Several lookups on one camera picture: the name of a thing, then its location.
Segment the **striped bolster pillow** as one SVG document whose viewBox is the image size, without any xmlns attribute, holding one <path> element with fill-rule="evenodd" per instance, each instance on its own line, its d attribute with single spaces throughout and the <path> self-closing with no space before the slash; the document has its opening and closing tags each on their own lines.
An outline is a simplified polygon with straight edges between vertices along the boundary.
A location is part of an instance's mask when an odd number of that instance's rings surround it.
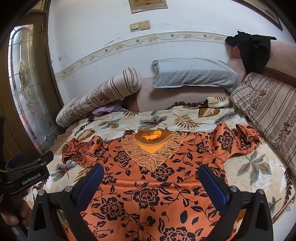
<svg viewBox="0 0 296 241">
<path fill-rule="evenodd" d="M 126 68 L 85 95 L 68 101 L 58 113 L 56 123 L 66 128 L 93 110 L 138 92 L 141 85 L 141 75 L 133 67 Z"/>
</svg>

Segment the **dark framed wall picture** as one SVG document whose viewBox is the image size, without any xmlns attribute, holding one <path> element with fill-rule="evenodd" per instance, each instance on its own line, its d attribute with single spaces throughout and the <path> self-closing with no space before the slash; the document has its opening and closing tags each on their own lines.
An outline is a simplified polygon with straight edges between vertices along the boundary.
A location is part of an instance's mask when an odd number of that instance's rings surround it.
<svg viewBox="0 0 296 241">
<path fill-rule="evenodd" d="M 278 29 L 280 29 L 281 31 L 283 30 L 283 27 L 280 23 L 280 19 L 278 18 L 277 14 L 264 1 L 237 0 L 236 2 L 248 7 L 249 9 L 252 9 L 253 11 L 257 12 L 258 14 L 266 18 L 268 21 L 273 23 Z"/>
</svg>

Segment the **leaf pattern blanket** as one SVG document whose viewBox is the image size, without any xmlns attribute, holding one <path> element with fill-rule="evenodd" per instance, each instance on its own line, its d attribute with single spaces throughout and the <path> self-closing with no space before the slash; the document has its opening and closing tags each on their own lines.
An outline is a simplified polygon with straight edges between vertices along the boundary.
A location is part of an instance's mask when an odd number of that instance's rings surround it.
<svg viewBox="0 0 296 241">
<path fill-rule="evenodd" d="M 25 200 L 29 206 L 33 206 L 40 190 L 59 192 L 88 174 L 90 170 L 76 162 L 62 161 L 62 150 L 72 139 L 88 142 L 94 136 L 99 136 L 103 141 L 110 141 L 140 129 L 159 128 L 209 133 L 219 123 L 225 123 L 231 130 L 236 125 L 251 125 L 255 129 L 248 117 L 224 96 L 208 97 L 201 103 L 177 102 L 164 110 L 138 113 L 124 108 L 98 118 L 90 116 L 74 125 L 63 144 L 53 147 L 54 158 L 48 165 L 49 178 L 34 185 Z M 223 180 L 242 191 L 263 189 L 272 220 L 276 221 L 295 199 L 295 181 L 285 160 L 261 133 L 259 135 L 260 143 L 256 150 L 246 155 L 235 154 L 225 162 L 226 177 Z"/>
</svg>

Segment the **grey pillow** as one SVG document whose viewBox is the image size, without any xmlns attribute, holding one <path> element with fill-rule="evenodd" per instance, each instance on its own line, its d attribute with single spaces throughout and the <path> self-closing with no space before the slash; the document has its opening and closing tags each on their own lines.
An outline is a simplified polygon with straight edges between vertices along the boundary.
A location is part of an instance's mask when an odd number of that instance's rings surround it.
<svg viewBox="0 0 296 241">
<path fill-rule="evenodd" d="M 232 93 L 238 74 L 224 62 L 207 58 L 169 58 L 153 61 L 158 73 L 152 88 L 221 87 Z"/>
</svg>

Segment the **beige wall switch plate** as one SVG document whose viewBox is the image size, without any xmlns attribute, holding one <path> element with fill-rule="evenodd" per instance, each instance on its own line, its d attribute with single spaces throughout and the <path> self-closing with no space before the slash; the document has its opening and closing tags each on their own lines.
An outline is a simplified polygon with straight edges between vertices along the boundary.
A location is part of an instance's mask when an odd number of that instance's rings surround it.
<svg viewBox="0 0 296 241">
<path fill-rule="evenodd" d="M 149 21 L 141 21 L 141 22 L 130 24 L 131 32 L 149 30 L 150 28 L 151 28 L 151 24 Z"/>
</svg>

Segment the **black garment on headboard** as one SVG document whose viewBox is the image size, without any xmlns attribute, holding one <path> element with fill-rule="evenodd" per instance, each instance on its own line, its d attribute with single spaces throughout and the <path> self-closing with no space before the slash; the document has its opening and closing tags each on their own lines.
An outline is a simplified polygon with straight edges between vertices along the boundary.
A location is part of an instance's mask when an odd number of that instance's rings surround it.
<svg viewBox="0 0 296 241">
<path fill-rule="evenodd" d="M 251 72 L 260 74 L 269 61 L 271 40 L 277 39 L 272 36 L 251 35 L 237 31 L 237 35 L 228 36 L 225 42 L 232 47 L 238 47 L 247 74 Z"/>
</svg>

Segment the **pink bed sheet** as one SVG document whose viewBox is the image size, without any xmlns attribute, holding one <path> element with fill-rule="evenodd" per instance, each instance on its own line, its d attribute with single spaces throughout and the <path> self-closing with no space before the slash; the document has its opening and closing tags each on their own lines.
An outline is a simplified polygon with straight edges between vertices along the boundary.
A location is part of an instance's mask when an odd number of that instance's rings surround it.
<svg viewBox="0 0 296 241">
<path fill-rule="evenodd" d="M 207 97 L 229 96 L 222 87 L 194 87 L 180 88 L 152 88 L 154 78 L 142 78 L 142 85 L 137 93 L 126 97 L 123 107 L 132 112 L 143 113 L 154 110 L 164 110 L 176 102 L 197 103 L 203 102 Z"/>
</svg>

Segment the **orange floral blouse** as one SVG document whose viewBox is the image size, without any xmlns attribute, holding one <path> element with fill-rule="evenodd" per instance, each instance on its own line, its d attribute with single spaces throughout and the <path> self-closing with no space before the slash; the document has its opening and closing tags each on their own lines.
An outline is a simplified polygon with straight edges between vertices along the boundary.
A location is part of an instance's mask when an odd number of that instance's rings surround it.
<svg viewBox="0 0 296 241">
<path fill-rule="evenodd" d="M 98 240 L 204 240 L 220 214 L 198 178 L 206 164 L 225 179 L 225 162 L 260 143 L 251 125 L 219 123 L 205 132 L 140 129 L 110 141 L 72 139 L 62 161 L 104 168 L 82 217 Z"/>
</svg>

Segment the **purple cloth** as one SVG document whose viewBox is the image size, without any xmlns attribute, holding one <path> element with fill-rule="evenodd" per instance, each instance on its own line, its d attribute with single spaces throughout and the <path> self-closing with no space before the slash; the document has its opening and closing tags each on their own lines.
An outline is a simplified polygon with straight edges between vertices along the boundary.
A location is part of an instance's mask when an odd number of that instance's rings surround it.
<svg viewBox="0 0 296 241">
<path fill-rule="evenodd" d="M 105 115 L 105 114 L 109 114 L 109 113 L 112 113 L 114 111 L 117 111 L 121 109 L 121 103 L 117 103 L 117 102 L 112 102 L 112 103 L 109 103 L 109 104 L 106 104 L 106 105 L 103 105 L 95 110 L 92 111 L 92 114 L 95 116 L 95 117 L 100 117 L 102 115 Z"/>
</svg>

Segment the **stained glass wooden door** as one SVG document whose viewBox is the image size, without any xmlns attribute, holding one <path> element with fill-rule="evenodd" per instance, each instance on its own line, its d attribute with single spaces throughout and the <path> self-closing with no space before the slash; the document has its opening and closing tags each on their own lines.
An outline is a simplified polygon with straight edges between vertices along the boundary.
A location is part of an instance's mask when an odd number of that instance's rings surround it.
<svg viewBox="0 0 296 241">
<path fill-rule="evenodd" d="M 50 1 L 1 1 L 1 115 L 6 159 L 31 161 L 62 132 L 62 99 L 50 62 Z"/>
</svg>

